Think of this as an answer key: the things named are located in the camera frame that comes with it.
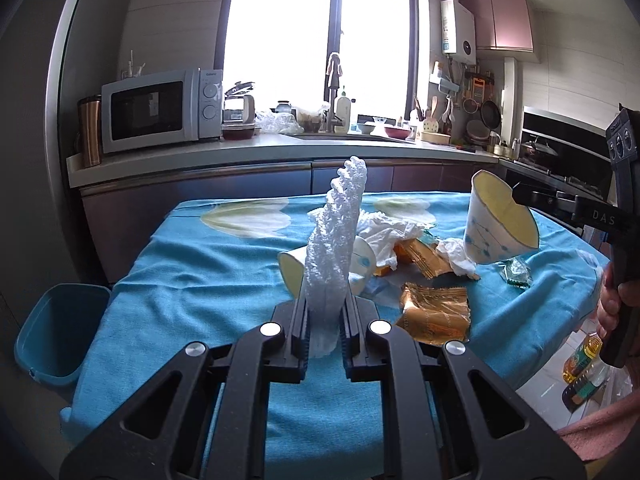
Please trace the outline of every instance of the blue trash can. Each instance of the blue trash can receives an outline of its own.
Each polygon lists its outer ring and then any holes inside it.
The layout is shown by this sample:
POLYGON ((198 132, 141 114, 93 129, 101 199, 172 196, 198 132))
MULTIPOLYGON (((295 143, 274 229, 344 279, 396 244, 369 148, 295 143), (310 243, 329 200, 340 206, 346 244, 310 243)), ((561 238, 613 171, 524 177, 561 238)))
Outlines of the blue trash can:
POLYGON ((14 356, 20 367, 69 403, 110 293, 104 286, 84 283, 50 288, 15 341, 14 356))

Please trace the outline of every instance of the white water heater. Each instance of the white water heater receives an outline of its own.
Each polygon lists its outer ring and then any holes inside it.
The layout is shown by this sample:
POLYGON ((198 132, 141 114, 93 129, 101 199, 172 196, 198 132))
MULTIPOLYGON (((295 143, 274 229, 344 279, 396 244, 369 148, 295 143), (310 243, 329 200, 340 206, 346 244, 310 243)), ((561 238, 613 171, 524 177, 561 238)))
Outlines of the white water heater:
POLYGON ((444 0, 442 10, 442 53, 455 61, 476 64, 476 20, 457 0, 444 0))

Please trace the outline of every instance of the human hand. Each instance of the human hand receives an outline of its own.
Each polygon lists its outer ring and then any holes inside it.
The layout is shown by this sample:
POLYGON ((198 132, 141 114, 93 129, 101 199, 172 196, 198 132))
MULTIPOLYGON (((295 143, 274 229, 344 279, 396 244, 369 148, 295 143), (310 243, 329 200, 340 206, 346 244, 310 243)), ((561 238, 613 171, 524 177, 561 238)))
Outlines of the human hand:
MULTIPOLYGON (((600 291, 597 311, 598 335, 601 339, 604 339, 608 332, 612 332, 618 326, 621 302, 628 306, 640 307, 640 280, 622 283, 616 288, 613 285, 613 268, 609 264, 604 271, 604 282, 600 291)), ((632 354, 635 354, 638 349, 640 349, 640 336, 636 336, 632 354)))

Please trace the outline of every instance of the window frame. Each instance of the window frame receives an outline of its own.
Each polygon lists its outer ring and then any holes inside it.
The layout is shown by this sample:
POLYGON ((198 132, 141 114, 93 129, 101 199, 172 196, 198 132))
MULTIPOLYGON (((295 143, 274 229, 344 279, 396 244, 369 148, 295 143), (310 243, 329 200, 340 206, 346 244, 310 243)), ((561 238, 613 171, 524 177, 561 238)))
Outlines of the window frame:
MULTIPOLYGON (((218 31, 216 34, 216 49, 213 68, 222 70, 225 65, 226 30, 229 22, 231 0, 222 0, 220 18, 218 19, 218 31)), ((329 6, 329 31, 327 35, 327 48, 325 63, 328 62, 332 52, 340 52, 340 36, 342 21, 342 0, 331 0, 329 6)), ((414 96, 418 88, 418 54, 419 54, 419 8, 418 0, 409 0, 409 65, 407 67, 406 103, 404 106, 404 118, 409 119, 411 110, 414 109, 414 96)), ((329 100, 328 76, 324 76, 324 100, 329 100)))

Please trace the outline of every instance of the floor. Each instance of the floor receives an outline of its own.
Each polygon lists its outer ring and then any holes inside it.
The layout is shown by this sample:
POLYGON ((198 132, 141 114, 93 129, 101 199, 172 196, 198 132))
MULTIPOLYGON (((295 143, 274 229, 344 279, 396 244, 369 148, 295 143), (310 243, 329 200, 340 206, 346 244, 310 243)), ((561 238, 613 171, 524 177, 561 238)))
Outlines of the floor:
MULTIPOLYGON (((585 414, 599 408, 590 400, 573 415, 562 403, 561 394, 566 384, 562 379, 562 366, 580 344, 585 332, 592 332, 591 322, 586 322, 580 332, 572 333, 564 345, 523 387, 518 390, 525 399, 554 429, 564 428, 580 420, 585 414)), ((0 405, 22 436, 27 448, 43 467, 58 478, 60 465, 70 446, 60 434, 58 413, 66 401, 32 381, 18 369, 12 359, 0 352, 0 405)))

